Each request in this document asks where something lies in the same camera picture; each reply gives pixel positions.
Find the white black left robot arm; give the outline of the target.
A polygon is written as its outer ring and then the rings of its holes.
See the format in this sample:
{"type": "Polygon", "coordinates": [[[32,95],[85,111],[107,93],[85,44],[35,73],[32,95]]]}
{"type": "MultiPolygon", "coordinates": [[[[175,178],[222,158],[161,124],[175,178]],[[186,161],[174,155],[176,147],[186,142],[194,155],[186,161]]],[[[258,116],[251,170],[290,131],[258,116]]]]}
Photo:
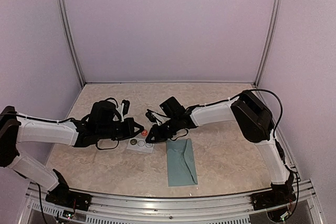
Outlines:
{"type": "Polygon", "coordinates": [[[7,106],[1,113],[1,167],[7,167],[48,190],[50,195],[66,206],[73,193],[57,170],[49,170],[19,145],[26,142],[53,143],[85,148],[98,146],[100,140],[123,141],[136,137],[144,126],[128,118],[130,102],[120,104],[113,98],[95,102],[89,114],[77,120],[49,120],[18,113],[7,106]]]}

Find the teal paper envelope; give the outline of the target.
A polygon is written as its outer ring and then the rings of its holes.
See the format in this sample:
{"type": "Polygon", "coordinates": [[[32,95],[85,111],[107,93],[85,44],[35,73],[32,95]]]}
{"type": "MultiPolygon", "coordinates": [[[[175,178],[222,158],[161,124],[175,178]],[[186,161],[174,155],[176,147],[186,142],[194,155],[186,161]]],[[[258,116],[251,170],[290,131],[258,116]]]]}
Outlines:
{"type": "Polygon", "coordinates": [[[197,185],[192,140],[166,142],[167,179],[169,187],[197,185]]]}

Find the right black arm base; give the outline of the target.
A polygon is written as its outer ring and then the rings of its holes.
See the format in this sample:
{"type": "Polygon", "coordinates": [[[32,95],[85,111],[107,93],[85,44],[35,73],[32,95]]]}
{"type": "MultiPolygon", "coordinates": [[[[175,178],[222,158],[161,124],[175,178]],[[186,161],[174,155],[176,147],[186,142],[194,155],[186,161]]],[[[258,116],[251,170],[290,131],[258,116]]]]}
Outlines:
{"type": "Polygon", "coordinates": [[[281,191],[264,191],[250,196],[254,211],[266,208],[272,208],[295,201],[295,193],[285,194],[281,191]]]}

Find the red round seal sticker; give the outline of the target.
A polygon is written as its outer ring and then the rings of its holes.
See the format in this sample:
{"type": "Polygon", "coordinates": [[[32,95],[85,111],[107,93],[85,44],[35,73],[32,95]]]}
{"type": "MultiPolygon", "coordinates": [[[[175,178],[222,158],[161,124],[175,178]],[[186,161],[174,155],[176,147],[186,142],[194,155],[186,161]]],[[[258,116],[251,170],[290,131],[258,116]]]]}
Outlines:
{"type": "Polygon", "coordinates": [[[148,134],[148,131],[147,131],[147,130],[143,130],[143,131],[141,132],[141,135],[143,135],[143,136],[147,136],[147,134],[148,134]]]}

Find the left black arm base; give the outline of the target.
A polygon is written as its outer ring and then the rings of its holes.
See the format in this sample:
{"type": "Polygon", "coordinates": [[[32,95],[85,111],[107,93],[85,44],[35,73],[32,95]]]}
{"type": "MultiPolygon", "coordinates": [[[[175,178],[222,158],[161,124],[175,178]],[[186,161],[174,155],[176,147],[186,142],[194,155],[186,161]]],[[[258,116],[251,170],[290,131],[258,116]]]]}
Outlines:
{"type": "Polygon", "coordinates": [[[73,210],[88,211],[91,204],[92,196],[90,194],[80,193],[71,190],[53,190],[47,193],[45,200],[55,205],[71,208],[73,210]]]}

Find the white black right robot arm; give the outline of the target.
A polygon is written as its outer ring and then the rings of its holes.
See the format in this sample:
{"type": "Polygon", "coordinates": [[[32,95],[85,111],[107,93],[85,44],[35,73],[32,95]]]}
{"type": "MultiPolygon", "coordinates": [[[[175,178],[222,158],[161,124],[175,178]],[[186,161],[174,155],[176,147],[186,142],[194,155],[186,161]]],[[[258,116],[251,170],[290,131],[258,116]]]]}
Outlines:
{"type": "Polygon", "coordinates": [[[279,205],[288,198],[294,174],[286,164],[284,150],[276,138],[278,124],[273,122],[272,112],[253,90],[244,90],[226,100],[188,108],[183,107],[175,97],[170,97],[160,107],[167,121],[161,122],[161,115],[147,111],[146,117],[153,122],[145,139],[147,143],[172,140],[180,130],[236,121],[244,138],[255,144],[266,163],[272,187],[268,194],[269,201],[279,205]]]}

